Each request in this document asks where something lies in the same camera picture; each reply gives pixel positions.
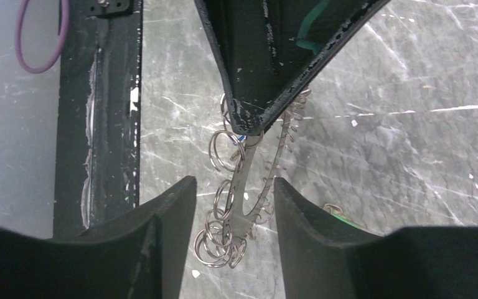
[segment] metal bracket plate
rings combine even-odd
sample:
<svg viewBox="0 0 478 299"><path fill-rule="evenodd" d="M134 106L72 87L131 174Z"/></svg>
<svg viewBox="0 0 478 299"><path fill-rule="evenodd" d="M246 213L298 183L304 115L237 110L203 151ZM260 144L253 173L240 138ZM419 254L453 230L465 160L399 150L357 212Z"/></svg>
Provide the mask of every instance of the metal bracket plate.
<svg viewBox="0 0 478 299"><path fill-rule="evenodd" d="M113 17L133 12L133 0L89 0L88 16Z"/></svg>

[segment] metal chain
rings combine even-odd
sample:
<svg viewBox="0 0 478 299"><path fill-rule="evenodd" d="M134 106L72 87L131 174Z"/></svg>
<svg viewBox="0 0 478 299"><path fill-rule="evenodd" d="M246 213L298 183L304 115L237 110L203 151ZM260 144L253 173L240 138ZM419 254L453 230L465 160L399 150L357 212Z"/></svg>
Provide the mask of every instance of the metal chain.
<svg viewBox="0 0 478 299"><path fill-rule="evenodd" d="M228 265L230 268L235 268L245 255L246 238L255 240L257 226L267 223L274 217L274 207L269 202L267 195L272 188L277 169L286 169L279 164L279 158L284 149L293 152L286 141L294 142L290 131L297 132L297 129L292 121L303 119L296 111L305 108L307 96L310 94L311 90L306 87L280 116L283 123L281 134L278 137L277 151L274 160L265 163L265 169L269 172L267 177L263 178L265 185L258 196L255 207L247 215L243 213L246 179L250 172L255 149L263 141L264 134L247 136L243 140L244 136L237 137L236 134L228 130L227 123L230 124L230 120L227 116L229 113L225 110L225 95L222 95L220 109L224 128L216 131L211 136L208 144L208 155L210 162L217 171L221 171L221 169L217 166L215 160L222 168L233 172L233 177L222 181L217 188L213 199L213 207L206 212L204 217L204 228L195 237L193 244L195 257L207 267L220 268ZM236 161L234 168L226 165L217 152L217 137L222 134L226 135L238 148L230 157L230 161ZM220 207L220 198L226 187L228 187L226 205ZM209 256L210 261L202 258L201 246Z"/></svg>

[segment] black frame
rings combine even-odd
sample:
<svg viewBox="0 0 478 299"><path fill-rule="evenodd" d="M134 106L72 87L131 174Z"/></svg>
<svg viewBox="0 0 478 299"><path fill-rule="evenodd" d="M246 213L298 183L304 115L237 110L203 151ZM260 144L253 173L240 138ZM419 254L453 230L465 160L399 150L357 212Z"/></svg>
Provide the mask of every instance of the black frame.
<svg viewBox="0 0 478 299"><path fill-rule="evenodd" d="M54 237L139 204L143 0L105 17L89 16L90 5L70 0L61 56Z"/></svg>

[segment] gray wall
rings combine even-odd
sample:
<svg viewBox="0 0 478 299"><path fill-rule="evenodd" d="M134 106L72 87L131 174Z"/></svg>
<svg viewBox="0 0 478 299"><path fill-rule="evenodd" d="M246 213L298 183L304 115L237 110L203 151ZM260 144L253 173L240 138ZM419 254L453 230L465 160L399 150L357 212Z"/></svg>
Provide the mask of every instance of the gray wall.
<svg viewBox="0 0 478 299"><path fill-rule="evenodd" d="M51 237L59 62L40 75L17 63L14 27L20 3L0 1L0 226ZM44 64L55 48L58 3L30 1L22 44L31 66Z"/></svg>

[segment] green wire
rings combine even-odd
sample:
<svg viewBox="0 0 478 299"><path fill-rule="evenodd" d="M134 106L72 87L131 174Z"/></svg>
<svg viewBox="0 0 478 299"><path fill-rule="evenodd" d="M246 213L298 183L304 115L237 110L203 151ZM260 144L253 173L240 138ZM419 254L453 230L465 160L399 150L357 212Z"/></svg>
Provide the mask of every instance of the green wire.
<svg viewBox="0 0 478 299"><path fill-rule="evenodd" d="M309 33L309 29L312 26L312 23L316 21L316 19L320 16L320 14L327 8L329 5L330 0L322 0L316 7L314 7L309 14L303 19L301 22L301 26L299 27L298 36L296 37L296 45L300 48L312 50L314 55L317 55L321 51L321 45L316 42L310 42L305 40L307 34Z"/></svg>
<svg viewBox="0 0 478 299"><path fill-rule="evenodd" d="M365 230L365 229L363 229L362 227L360 227L360 226L354 224L353 222L348 221L347 219L345 219L345 218L343 218L343 217L341 217L341 216L338 216L338 215L336 215L336 214L331 214L331 215L333 215L334 217L338 218L339 220L341 220L341 221L347 223L348 225L351 225L352 227L355 227L355 228L361 229L361 230Z"/></svg>

